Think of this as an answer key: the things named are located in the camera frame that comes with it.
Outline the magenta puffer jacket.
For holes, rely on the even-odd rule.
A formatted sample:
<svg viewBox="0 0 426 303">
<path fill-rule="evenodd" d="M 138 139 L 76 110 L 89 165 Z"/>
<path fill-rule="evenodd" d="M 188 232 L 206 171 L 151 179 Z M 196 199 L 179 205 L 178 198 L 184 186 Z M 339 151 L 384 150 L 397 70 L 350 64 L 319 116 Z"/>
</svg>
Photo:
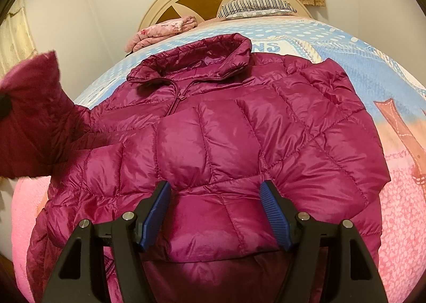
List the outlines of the magenta puffer jacket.
<svg viewBox="0 0 426 303">
<path fill-rule="evenodd" d="M 46 289 L 82 219 L 109 222 L 172 188 L 141 261 L 159 302 L 271 302 L 287 270 L 259 198 L 270 180 L 319 221 L 350 219 L 373 259 L 390 180 L 375 124 L 345 70 L 255 53 L 240 34 L 153 55 L 94 108 L 73 103 L 54 52 L 1 81 L 1 176 L 48 176 L 26 271 Z"/>
</svg>

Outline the blue pink bed blanket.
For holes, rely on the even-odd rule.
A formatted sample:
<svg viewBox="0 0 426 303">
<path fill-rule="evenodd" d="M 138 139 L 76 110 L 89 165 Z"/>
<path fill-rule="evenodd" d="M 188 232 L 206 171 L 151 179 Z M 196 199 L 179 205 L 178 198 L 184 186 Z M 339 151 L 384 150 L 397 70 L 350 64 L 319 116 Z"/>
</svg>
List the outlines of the blue pink bed blanket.
<svg viewBox="0 0 426 303">
<path fill-rule="evenodd" d="M 370 114 L 390 180 L 379 193 L 382 233 L 379 269 L 390 302 L 403 302 L 425 272 L 425 89 L 401 65 L 376 48 L 315 20 L 261 18 L 206 25 L 142 49 L 107 71 L 73 103 L 86 108 L 101 104 L 126 81 L 131 70 L 145 59 L 218 35 L 240 34 L 251 41 L 255 53 L 290 55 L 319 64 L 335 61 L 350 79 L 356 95 Z M 32 216 L 25 235 L 12 240 L 17 285 L 36 302 L 27 271 L 27 251 L 36 220 L 48 202 L 51 179 L 21 177 L 16 194 L 27 183 L 41 183 L 40 193 L 17 203 L 14 217 Z"/>
</svg>

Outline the beige side curtain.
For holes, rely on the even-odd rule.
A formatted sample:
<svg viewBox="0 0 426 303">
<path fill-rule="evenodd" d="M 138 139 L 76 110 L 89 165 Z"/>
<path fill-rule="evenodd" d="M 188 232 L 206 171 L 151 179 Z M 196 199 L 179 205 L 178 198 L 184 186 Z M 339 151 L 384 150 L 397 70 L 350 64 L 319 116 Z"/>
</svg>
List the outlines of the beige side curtain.
<svg viewBox="0 0 426 303">
<path fill-rule="evenodd" d="M 0 34 L 0 74 L 3 79 L 13 66 L 37 54 L 27 23 L 24 0 L 15 0 L 1 23 Z"/>
</svg>

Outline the pink floral folded quilt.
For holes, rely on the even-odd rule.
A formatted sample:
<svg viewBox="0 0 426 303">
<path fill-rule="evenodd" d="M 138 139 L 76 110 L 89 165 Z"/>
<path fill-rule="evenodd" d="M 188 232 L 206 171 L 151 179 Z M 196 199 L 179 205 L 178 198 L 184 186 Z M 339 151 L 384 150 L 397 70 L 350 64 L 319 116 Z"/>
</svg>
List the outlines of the pink floral folded quilt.
<svg viewBox="0 0 426 303">
<path fill-rule="evenodd" d="M 198 22 L 194 16 L 185 16 L 167 20 L 136 32 L 127 42 L 124 51 L 134 53 L 142 48 L 151 46 L 175 35 L 194 29 Z"/>
</svg>

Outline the striped pillow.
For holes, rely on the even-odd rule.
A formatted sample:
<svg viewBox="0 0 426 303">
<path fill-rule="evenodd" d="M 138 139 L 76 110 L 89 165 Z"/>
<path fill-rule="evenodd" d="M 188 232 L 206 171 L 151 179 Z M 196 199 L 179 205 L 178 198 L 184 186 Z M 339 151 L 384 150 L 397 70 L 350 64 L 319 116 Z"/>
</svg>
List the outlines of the striped pillow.
<svg viewBox="0 0 426 303">
<path fill-rule="evenodd" d="M 217 17 L 232 20 L 296 13 L 297 10 L 285 0 L 232 0 L 221 6 Z"/>
</svg>

